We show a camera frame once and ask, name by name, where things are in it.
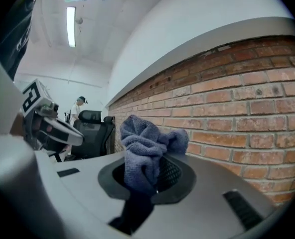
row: white ceiling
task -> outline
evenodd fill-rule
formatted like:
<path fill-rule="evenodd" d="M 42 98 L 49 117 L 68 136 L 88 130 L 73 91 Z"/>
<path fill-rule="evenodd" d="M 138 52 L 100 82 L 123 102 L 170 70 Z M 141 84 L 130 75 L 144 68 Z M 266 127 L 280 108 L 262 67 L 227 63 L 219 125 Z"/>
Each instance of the white ceiling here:
<path fill-rule="evenodd" d="M 78 58 L 113 67 L 125 42 L 143 17 L 161 0 L 37 0 L 30 41 Z M 76 48 L 68 45 L 66 8 L 75 6 Z"/>

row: black office chair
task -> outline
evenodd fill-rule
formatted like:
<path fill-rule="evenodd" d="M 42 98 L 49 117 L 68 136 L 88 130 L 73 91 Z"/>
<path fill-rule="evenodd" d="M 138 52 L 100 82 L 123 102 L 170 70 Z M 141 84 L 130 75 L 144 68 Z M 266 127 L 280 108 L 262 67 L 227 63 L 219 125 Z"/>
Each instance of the black office chair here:
<path fill-rule="evenodd" d="M 81 146 L 72 146 L 74 160 L 106 155 L 106 142 L 114 128 L 114 117 L 105 117 L 101 122 L 100 111 L 82 111 L 78 118 L 73 126 L 84 135 L 85 140 Z"/>
<path fill-rule="evenodd" d="M 115 127 L 114 120 L 115 120 L 115 117 L 105 117 L 103 119 L 103 123 L 107 126 L 107 132 L 106 132 L 106 135 L 104 137 L 102 150 L 101 150 L 104 155 L 107 155 L 107 153 L 108 153 L 108 151 L 107 151 L 107 142 L 108 142 L 109 137 L 111 136 L 111 133 L 112 133 L 114 127 Z"/>

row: fluorescent light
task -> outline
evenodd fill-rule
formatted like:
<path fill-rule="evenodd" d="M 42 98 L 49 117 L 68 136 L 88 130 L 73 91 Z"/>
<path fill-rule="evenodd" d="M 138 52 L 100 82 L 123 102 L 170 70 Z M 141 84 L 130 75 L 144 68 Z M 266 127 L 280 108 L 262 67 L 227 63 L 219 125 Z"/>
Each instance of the fluorescent light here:
<path fill-rule="evenodd" d="M 76 46 L 74 21 L 76 18 L 76 7 L 67 7 L 67 31 L 69 46 L 74 48 Z"/>

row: crumpled towel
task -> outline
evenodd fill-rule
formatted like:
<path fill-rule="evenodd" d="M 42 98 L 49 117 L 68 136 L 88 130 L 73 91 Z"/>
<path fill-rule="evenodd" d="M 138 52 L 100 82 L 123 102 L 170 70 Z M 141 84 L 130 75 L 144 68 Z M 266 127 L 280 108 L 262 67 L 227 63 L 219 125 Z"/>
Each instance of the crumpled towel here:
<path fill-rule="evenodd" d="M 121 125 L 121 143 L 125 154 L 125 184 L 147 195 L 154 195 L 159 176 L 159 160 L 166 152 L 184 155 L 188 135 L 179 129 L 161 133 L 152 122 L 130 115 Z"/>

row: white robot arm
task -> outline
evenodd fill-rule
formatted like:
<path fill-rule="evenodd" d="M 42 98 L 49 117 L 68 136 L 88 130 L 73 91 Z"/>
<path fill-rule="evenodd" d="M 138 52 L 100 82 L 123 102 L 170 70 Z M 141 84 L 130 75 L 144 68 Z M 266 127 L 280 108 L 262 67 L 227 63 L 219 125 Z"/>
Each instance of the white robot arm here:
<path fill-rule="evenodd" d="M 35 150 L 41 147 L 60 152 L 65 145 L 79 146 L 83 135 L 68 123 L 57 118 L 59 105 L 50 97 L 46 87 L 34 80 L 23 92 L 22 104 L 25 140 Z M 33 130 L 35 120 L 40 120 L 40 127 Z"/>

